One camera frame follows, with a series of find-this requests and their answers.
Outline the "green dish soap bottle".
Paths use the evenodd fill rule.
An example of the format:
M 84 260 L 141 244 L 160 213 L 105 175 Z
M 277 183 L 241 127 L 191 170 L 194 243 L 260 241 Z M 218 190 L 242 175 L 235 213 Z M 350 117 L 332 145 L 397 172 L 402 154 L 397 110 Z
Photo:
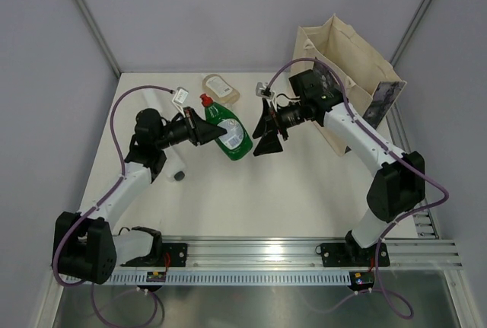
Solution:
M 227 107 L 216 103 L 207 94 L 201 94 L 205 120 L 226 130 L 215 141 L 232 161 L 242 159 L 253 147 L 252 140 L 238 117 Z

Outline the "amber liquid bottle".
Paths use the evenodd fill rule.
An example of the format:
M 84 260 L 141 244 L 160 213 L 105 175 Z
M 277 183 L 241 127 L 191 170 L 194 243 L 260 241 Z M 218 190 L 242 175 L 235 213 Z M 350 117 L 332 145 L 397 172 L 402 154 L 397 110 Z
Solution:
M 213 100 L 229 110 L 233 110 L 240 99 L 240 92 L 216 73 L 202 78 L 202 89 Z

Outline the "frosted white bottle black cap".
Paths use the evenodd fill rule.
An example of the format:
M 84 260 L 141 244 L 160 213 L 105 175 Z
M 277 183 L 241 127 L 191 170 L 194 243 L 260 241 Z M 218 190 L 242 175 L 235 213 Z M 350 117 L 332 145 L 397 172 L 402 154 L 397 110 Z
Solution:
M 164 150 L 167 160 L 162 168 L 162 174 L 169 181 L 182 181 L 186 176 L 186 164 L 174 147 Z

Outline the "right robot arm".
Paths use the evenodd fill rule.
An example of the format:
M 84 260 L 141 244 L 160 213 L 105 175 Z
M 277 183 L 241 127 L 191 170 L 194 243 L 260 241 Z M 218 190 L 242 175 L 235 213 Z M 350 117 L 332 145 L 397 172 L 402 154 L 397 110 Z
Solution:
M 397 216 L 411 211 L 425 198 L 424 158 L 416 151 L 405 153 L 365 123 L 343 99 L 335 86 L 325 87 L 319 76 L 306 70 L 290 78 L 296 96 L 280 107 L 268 85 L 258 83 L 256 95 L 263 102 L 262 115 L 252 134 L 258 140 L 253 154 L 279 153 L 288 129 L 314 121 L 345 140 L 373 177 L 366 195 L 368 210 L 345 236 L 345 258 L 359 266 L 374 252 L 382 233 Z

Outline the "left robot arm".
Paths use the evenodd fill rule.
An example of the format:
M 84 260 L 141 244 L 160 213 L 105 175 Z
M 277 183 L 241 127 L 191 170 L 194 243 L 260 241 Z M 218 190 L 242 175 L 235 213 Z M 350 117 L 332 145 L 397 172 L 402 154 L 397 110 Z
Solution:
M 159 231 L 134 227 L 115 236 L 111 228 L 125 210 L 159 176 L 167 161 L 165 149 L 184 141 L 204 145 L 226 135 L 220 126 L 202 119 L 186 107 L 169 123 L 153 108 L 140 111 L 129 153 L 122 159 L 121 174 L 107 193 L 86 212 L 63 212 L 56 220 L 53 275 L 67 286 L 64 276 L 78 284 L 105 283 L 117 266 L 157 266 L 166 256 Z

